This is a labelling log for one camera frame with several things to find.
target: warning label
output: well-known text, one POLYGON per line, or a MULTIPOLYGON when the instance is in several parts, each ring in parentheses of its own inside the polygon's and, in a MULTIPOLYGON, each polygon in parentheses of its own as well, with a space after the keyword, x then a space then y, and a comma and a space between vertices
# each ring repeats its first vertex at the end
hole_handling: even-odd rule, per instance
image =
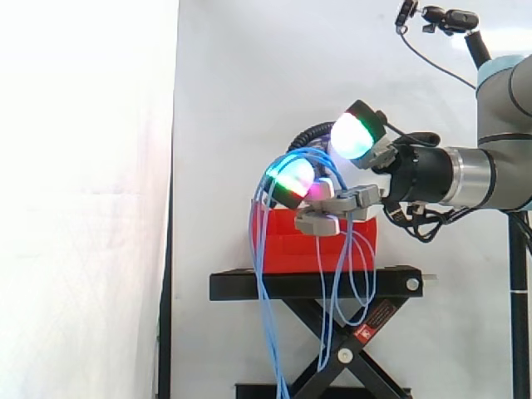
POLYGON ((355 330, 355 338, 366 345, 372 340, 375 334, 386 324, 397 311, 397 307, 389 300, 385 299, 372 310, 366 322, 355 330))

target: red plastic bin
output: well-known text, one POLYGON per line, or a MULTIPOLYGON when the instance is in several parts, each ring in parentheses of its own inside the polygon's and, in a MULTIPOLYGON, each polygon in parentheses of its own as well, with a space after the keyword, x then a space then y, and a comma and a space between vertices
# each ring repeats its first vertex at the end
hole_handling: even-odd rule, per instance
MULTIPOLYGON (((316 256, 316 239, 305 235, 295 228, 294 218, 296 212, 291 209, 273 209, 268 215, 268 229, 264 251, 264 273, 312 273, 318 272, 318 259, 316 256)), ((340 226, 343 231, 347 229, 347 221, 341 220, 340 226)), ((370 219, 367 222, 355 223, 354 230, 360 233, 376 249, 377 222, 370 219)), ((339 234, 334 237, 321 237, 320 254, 324 272, 334 272, 338 258, 342 252, 345 235, 339 234)), ((359 239, 368 270, 374 267, 372 252, 367 244, 359 239)), ((352 246, 353 270, 363 270, 364 263, 357 246, 352 246)), ((343 270, 349 270, 347 256, 342 266, 343 270)))

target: robotic arm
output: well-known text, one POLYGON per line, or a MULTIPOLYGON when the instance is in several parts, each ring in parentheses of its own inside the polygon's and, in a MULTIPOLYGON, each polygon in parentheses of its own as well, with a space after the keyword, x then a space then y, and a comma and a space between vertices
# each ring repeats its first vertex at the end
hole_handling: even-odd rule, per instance
MULTIPOLYGON (((396 20, 398 33, 406 32, 406 20, 416 11, 417 1, 403 3, 396 20)), ((532 57, 491 60, 480 33, 473 32, 478 17, 471 12, 425 7, 421 15, 429 22, 423 32, 439 28, 447 35, 467 33, 465 39, 479 68, 477 148, 439 148, 405 135, 381 111, 356 101, 333 125, 331 144, 357 168, 389 175, 389 190, 385 193, 369 185, 334 193, 326 182, 317 181, 313 196, 306 198, 309 206, 296 218, 296 227, 303 233, 337 234, 335 218, 351 213, 354 219, 364 220, 367 208, 380 203, 532 209, 532 57), (401 133, 402 140, 388 140, 385 127, 401 133)))

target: white backdrop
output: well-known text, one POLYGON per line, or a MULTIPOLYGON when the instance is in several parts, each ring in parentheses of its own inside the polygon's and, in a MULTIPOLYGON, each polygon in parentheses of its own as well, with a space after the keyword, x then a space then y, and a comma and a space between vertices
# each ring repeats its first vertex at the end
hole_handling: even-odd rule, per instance
POLYGON ((1 9, 0 397, 146 399, 177 0, 1 9))
MULTIPOLYGON (((478 12, 486 31, 527 28, 532 17, 525 0, 504 8, 495 0, 436 3, 478 12)), ((230 399, 236 382, 273 381, 257 303, 210 303, 208 282, 210 273, 249 266, 250 196, 264 167, 297 133, 361 98, 404 130, 437 131, 444 145, 475 145, 473 91, 404 47, 393 26, 400 4, 181 2, 173 398, 230 399)), ((409 38, 475 81, 472 61, 451 39, 421 34, 419 20, 409 38)), ((352 169, 345 172, 356 183, 352 169)), ((411 264, 439 280, 397 314, 369 352, 415 397, 510 397, 504 218, 473 214, 429 245, 384 218, 379 228, 380 266, 411 264)), ((316 355, 318 342, 283 305, 275 309, 292 380, 316 355)), ((357 382, 342 376, 338 383, 357 382)))

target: black lift table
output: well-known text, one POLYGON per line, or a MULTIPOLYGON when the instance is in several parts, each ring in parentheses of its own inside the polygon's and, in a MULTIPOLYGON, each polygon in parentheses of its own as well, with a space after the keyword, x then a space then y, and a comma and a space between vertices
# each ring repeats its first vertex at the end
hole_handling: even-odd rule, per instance
MULTIPOLYGON (((363 272, 354 272, 355 283, 362 296, 366 284, 363 272)), ((334 273, 325 273, 330 298, 334 273)), ((264 285, 271 299, 280 299, 318 338, 321 334, 323 309, 319 273, 264 275, 264 285)), ((235 269, 210 275, 211 301, 258 300, 253 270, 235 269)), ((331 357, 327 366, 317 372, 318 357, 311 362, 290 387, 292 399, 411 399, 410 389, 399 387, 364 351, 392 316, 409 298, 423 296, 421 271, 410 266, 377 270, 377 294, 363 323, 355 328, 332 326, 331 357), (329 387, 338 375, 349 370, 364 388, 329 387)), ((342 274, 339 298, 353 298, 347 273, 342 274)), ((352 320, 358 320, 362 310, 352 320)), ((236 399, 274 399, 274 385, 236 384, 236 399)))

